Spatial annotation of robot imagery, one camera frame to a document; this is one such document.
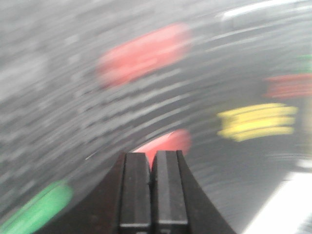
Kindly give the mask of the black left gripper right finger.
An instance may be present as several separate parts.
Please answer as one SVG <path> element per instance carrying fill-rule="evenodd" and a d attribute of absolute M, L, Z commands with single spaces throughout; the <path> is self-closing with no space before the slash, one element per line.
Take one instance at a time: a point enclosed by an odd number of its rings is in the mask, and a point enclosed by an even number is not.
<path fill-rule="evenodd" d="M 181 151 L 158 151 L 152 167 L 155 234 L 233 234 L 203 192 Z"/>

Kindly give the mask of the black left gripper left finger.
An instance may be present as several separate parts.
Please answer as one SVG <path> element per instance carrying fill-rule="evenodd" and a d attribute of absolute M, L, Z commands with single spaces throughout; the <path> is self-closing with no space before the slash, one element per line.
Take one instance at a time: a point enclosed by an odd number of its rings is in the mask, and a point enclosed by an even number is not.
<path fill-rule="evenodd" d="M 150 169 L 144 153 L 127 153 L 79 204 L 76 234 L 149 234 Z"/>

